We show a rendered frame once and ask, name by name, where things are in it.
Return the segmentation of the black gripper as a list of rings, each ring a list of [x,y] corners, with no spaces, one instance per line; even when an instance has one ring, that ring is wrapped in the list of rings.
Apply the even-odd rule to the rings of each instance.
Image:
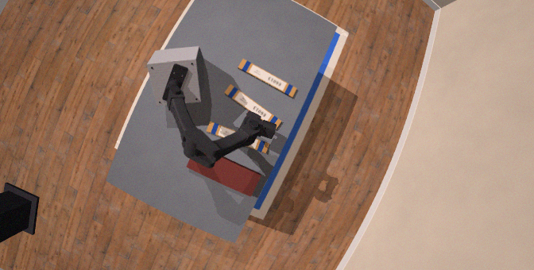
[[[261,116],[260,116],[260,115],[255,114],[255,113],[252,112],[252,111],[248,111],[248,112],[247,112],[247,115],[246,115],[246,117],[244,118],[244,120],[243,120],[243,122],[242,122],[242,124],[241,124],[240,127],[242,127],[243,125],[246,124],[246,119],[249,118],[249,117],[257,117],[257,118],[261,119]]]

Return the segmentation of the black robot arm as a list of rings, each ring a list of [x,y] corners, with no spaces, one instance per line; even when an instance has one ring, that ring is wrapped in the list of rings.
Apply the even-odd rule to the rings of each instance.
[[[273,138],[277,124],[266,120],[262,121],[257,117],[249,117],[241,129],[226,137],[212,141],[201,129],[195,127],[185,106],[185,96],[180,88],[187,72],[187,67],[174,64],[162,97],[163,100],[167,101],[168,110],[171,110],[176,120],[184,155],[187,158],[207,168],[213,168],[215,162],[223,156],[236,149],[253,144],[257,136]],[[182,75],[183,77],[181,77]]]

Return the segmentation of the white welding electrode pack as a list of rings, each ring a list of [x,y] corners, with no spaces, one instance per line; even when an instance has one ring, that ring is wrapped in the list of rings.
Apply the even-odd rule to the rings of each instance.
[[[229,85],[229,87],[224,93],[230,98],[232,98],[234,101],[239,103],[241,106],[245,107],[247,110],[250,110],[255,114],[260,115],[262,121],[266,120],[268,122],[272,122],[274,124],[277,124],[277,127],[282,122],[280,119],[268,112],[265,108],[257,104],[254,100],[243,94],[236,87]]]

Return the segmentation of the white electrode pack with blue and orange bands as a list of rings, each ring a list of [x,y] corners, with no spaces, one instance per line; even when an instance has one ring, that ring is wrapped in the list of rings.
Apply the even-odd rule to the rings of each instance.
[[[207,127],[207,132],[213,133],[213,134],[218,135],[220,137],[226,137],[226,136],[228,136],[228,135],[230,135],[230,134],[232,134],[232,133],[234,133],[236,131],[210,121],[209,126]],[[256,149],[257,151],[266,153],[267,149],[269,147],[269,143],[267,143],[265,141],[258,140],[256,138],[255,142],[253,144],[249,145],[248,147],[250,147],[252,149]]]

